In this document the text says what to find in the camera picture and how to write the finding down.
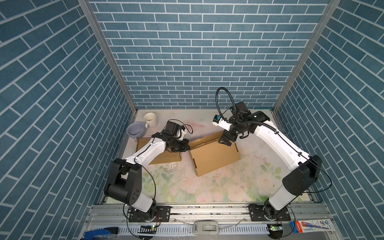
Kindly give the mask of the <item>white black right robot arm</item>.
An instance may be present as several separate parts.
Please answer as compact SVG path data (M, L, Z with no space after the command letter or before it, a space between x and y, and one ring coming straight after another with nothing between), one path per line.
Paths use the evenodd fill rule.
M282 179L282 185L264 203L266 219L274 221L279 218L287 211L288 204L318 180L323 160L317 155L310 156L296 146L262 111L253 114L250 111L241 111L239 120L235 116L226 120L221 115L215 115L213 125L224 129L219 143L227 146L231 146L238 135L241 139L246 137L244 133L256 135L278 154L290 170Z

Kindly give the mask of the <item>lavender ceramic bowl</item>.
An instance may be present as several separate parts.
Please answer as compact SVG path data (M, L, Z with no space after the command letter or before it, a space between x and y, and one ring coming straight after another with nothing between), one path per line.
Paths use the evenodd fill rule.
M127 129L127 135L132 138L135 142L138 141L138 139L142 138L145 134L146 127L141 122L134 122L130 124Z

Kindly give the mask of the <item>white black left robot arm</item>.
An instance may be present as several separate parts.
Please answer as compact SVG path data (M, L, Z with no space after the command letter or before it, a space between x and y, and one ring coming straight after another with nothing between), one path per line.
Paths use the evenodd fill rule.
M192 134L193 128L183 122L178 124L178 120L168 120L162 131L153 134L149 142L133 155L115 159L109 166L104 194L131 207L143 221L153 220L158 215L156 200L142 193L142 170L165 151L189 151L186 133Z

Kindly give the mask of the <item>aluminium corner post right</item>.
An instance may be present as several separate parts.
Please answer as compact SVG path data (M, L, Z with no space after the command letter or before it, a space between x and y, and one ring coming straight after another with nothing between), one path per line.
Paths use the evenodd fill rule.
M287 82L285 83L284 87L282 88L282 91L277 99L277 101L273 105L272 113L276 114L281 105L283 104L283 101L285 97L287 96L289 90L295 83L296 78L298 77L300 71L302 70L304 64L306 63L307 59L309 58L309 55L311 54L312 50L314 49L316 43L320 39L320 36L322 35L323 31L325 30L328 22L330 21L331 17L333 16L334 12L336 11L337 7L339 6L341 0L331 0L329 1L328 5L324 9L324 12L317 23L316 27L314 28L314 31L309 38L302 54L298 58L297 64L293 68L292 73L287 79Z

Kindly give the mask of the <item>brown cardboard box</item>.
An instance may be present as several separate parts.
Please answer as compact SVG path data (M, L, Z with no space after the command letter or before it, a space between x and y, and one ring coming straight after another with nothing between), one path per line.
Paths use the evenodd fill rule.
M138 151L139 149L144 147L150 141L150 139L151 138L141 138L141 139L138 139L136 151ZM181 153L171 153L171 152L165 151L165 152L161 153L160 155L158 155L151 162L151 165L154 165L154 164L176 163L176 162L180 162L181 160L182 160Z
M235 163L241 155L235 143L227 146L219 143L222 132L189 142L190 156L198 177Z

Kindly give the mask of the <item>aluminium corner post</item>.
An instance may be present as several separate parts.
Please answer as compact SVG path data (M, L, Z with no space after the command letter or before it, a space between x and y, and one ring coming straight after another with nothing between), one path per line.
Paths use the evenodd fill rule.
M108 42L103 34L103 31L98 23L98 20L96 18L96 15L91 7L91 4L89 1L86 1L86 0L78 0L79 2L79 5L101 47L101 50L103 51L105 57L106 57L106 60L108 62L108 64L110 65L111 67L111 70L114 74L114 76L116 77L117 79L117 82L119 84L119 86L121 87L127 101L128 101L128 104L129 106L131 107L132 111L134 114L137 113L138 109L129 93L129 90L127 88L127 85L124 81L124 78L121 74L121 71L117 65L117 62L113 56L113 53L108 45Z
M302 70L304 64L306 63L307 59L309 58L309 55L311 54L312 50L314 49L316 43L320 39L320 36L322 35L323 31L325 30L328 22L330 21L331 17L333 16L334 12L336 11L337 7L339 6L341 0L331 0L329 1L328 5L324 9L324 12L317 23L316 27L314 28L314 31L309 38L302 54L298 58L297 64L293 68L292 73L287 79L287 82L285 83L284 87L282 88L282 91L277 99L277 101L273 105L272 113L276 114L281 105L283 104L283 101L285 97L287 96L289 90L295 83L296 78L298 77L300 71Z

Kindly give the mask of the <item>blue black tool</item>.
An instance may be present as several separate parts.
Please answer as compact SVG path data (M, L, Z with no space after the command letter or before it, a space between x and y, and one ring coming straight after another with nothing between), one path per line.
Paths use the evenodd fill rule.
M118 227L108 227L104 229L97 229L85 232L82 240L112 240L115 239L119 233Z

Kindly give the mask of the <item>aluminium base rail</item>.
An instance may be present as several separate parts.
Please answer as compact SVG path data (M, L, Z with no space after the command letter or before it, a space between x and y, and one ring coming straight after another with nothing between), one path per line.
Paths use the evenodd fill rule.
M327 206L322 203L291 203L279 218L265 218L261 204L160 204L158 215L149 222L140 220L136 211L117 204L95 205L91 208L85 232L118 227L113 240L339 240L341 234ZM333 232L295 234L291 221L330 219ZM216 221L217 236L193 233L194 222Z

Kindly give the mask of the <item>cream ceramic mug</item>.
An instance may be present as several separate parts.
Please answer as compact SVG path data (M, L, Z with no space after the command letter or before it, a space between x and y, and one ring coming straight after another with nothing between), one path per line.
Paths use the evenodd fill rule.
M158 120L155 113L146 113L144 115L144 120L146 122L145 127L147 129L155 128L158 125Z

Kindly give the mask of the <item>aluminium corner post left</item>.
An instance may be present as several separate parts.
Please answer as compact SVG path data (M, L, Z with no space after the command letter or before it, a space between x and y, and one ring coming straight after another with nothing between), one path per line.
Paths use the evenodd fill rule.
M116 77L117 79L117 82L119 84L119 86L121 87L127 101L128 101L128 104L129 106L131 107L132 111L134 114L137 113L138 109L129 93L129 90L127 88L127 85L124 81L124 78L121 74L121 71L117 65L117 62L113 56L113 53L108 45L108 42L103 34L103 31L98 23L98 20L96 18L96 15L91 7L91 4L89 1L86 1L86 0L78 0L79 2L79 5L101 47L101 50L103 51L105 57L106 57L106 60L108 62L108 64L110 65L111 67L111 70L114 74L114 76Z

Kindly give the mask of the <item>white red blue tube box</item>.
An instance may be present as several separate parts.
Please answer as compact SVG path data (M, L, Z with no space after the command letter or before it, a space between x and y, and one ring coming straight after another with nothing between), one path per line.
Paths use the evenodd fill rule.
M333 232L336 230L330 219L291 221L290 225L295 234Z

